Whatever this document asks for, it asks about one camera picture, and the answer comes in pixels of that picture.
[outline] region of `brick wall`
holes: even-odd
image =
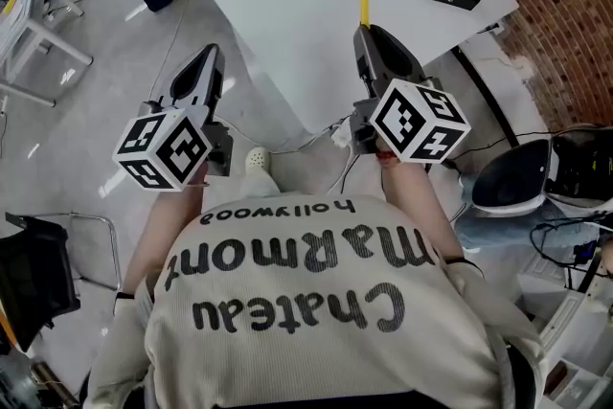
[[[613,124],[613,0],[518,0],[502,44],[534,66],[534,100],[550,129]]]

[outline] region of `sleeve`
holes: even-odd
[[[149,359],[145,351],[145,330],[151,296],[146,281],[134,299],[118,296],[115,318],[104,339],[89,376],[85,409],[124,407],[130,393],[143,385]]]
[[[449,281],[483,324],[512,344],[530,364],[540,398],[545,387],[548,364],[538,332],[516,305],[489,285],[481,270],[467,260],[446,266]]]

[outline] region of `gray floor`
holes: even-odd
[[[111,154],[127,120],[136,115],[160,71],[158,84],[193,51],[215,42],[227,60],[227,92],[217,114],[268,148],[295,148],[308,138],[304,135],[286,141],[275,115],[261,111],[261,96],[247,78],[232,29],[213,0],[179,0],[158,14],[144,10],[126,20],[141,4],[142,0],[87,0],[81,3],[85,10],[81,18],[70,12],[57,13],[54,22],[61,35],[95,61],[90,67],[82,67],[56,48],[46,56],[34,56],[17,83],[56,98],[58,104],[47,108],[11,97],[0,159],[2,212],[79,211],[108,216],[118,230],[123,269],[155,195],[124,179]],[[473,124],[463,148],[480,147],[500,137],[500,129],[453,57],[442,57],[427,71],[440,75]],[[234,136],[232,176],[210,178],[207,208],[237,195],[244,156],[253,144],[236,133]],[[500,146],[494,152],[503,149]],[[272,172],[285,190],[324,193],[342,172],[347,157],[346,149],[335,148],[329,138],[322,138],[300,153],[275,156]],[[486,152],[475,153],[463,165],[476,168],[487,159]],[[361,158],[347,178],[346,193],[380,195],[379,175],[373,158]],[[452,216],[461,205],[457,174],[435,166],[431,176],[445,211]],[[3,236],[14,231],[0,220]],[[100,224],[73,223],[70,232],[71,256],[77,269],[98,280],[111,281],[113,265],[104,228]],[[491,273],[493,283],[510,291],[524,252],[523,248],[497,250],[477,255],[476,261]],[[500,261],[505,264],[503,272]],[[81,310],[57,318],[56,327],[44,329],[34,346],[36,354],[49,362],[72,391],[79,388],[102,342],[114,300],[108,292],[79,282],[77,285]]]

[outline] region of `white croc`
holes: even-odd
[[[270,171],[270,152],[264,147],[252,148],[245,159],[245,173],[253,169]]]

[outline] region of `cube with fiducial markers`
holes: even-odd
[[[470,131],[451,94],[398,79],[370,122],[402,162],[440,163]]]
[[[113,160],[145,190],[182,191],[212,146],[189,108],[130,120]]]

